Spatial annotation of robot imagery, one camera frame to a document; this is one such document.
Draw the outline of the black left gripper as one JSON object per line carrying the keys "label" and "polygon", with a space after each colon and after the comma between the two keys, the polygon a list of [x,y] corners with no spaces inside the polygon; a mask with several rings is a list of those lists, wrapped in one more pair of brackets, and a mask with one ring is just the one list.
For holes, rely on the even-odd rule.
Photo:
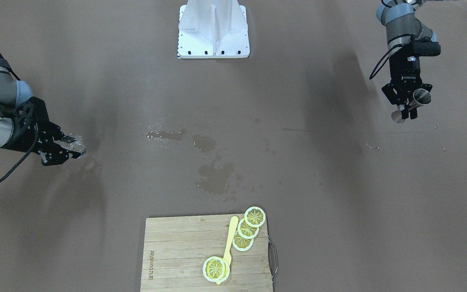
{"label": "black left gripper", "polygon": [[393,55],[389,65],[391,83],[384,85],[381,90],[391,105],[401,107],[406,105],[406,98],[400,92],[398,93],[396,88],[418,88],[412,92],[408,100],[408,116],[411,120],[416,119],[417,108],[428,105],[432,101],[433,85],[422,85],[418,57]]}

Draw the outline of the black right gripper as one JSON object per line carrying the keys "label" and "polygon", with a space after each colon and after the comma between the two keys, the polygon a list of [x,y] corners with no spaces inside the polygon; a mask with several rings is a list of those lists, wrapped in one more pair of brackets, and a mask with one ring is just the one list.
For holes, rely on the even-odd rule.
{"label": "black right gripper", "polygon": [[77,143],[76,137],[66,135],[60,126],[52,122],[35,122],[27,126],[27,155],[40,155],[43,166],[62,165],[69,159],[79,159],[85,155],[86,148],[72,151],[61,147],[61,144]]}

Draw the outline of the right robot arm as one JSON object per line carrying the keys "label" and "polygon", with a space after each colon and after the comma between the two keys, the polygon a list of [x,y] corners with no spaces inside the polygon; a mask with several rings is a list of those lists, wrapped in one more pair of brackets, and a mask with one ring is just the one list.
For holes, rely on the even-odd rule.
{"label": "right robot arm", "polygon": [[78,159],[87,151],[79,135],[67,135],[50,121],[44,100],[34,96],[1,52],[0,148],[36,153],[44,166]]}

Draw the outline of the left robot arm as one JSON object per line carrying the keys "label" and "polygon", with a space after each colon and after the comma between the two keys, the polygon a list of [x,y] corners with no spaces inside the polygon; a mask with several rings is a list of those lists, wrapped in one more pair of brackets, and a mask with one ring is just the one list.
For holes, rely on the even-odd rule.
{"label": "left robot arm", "polygon": [[425,2],[383,0],[376,11],[387,32],[388,51],[383,59],[390,67],[390,82],[381,90],[397,107],[391,114],[396,123],[416,119],[418,108],[431,102],[433,86],[420,76],[420,58],[440,55],[441,46],[436,33],[415,16]]}

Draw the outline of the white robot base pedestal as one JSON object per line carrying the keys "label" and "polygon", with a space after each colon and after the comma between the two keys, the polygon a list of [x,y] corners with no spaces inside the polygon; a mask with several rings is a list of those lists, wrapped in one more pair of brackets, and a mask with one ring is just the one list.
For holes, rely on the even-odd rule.
{"label": "white robot base pedestal", "polygon": [[237,0],[189,0],[178,16],[178,58],[249,57],[247,10]]}

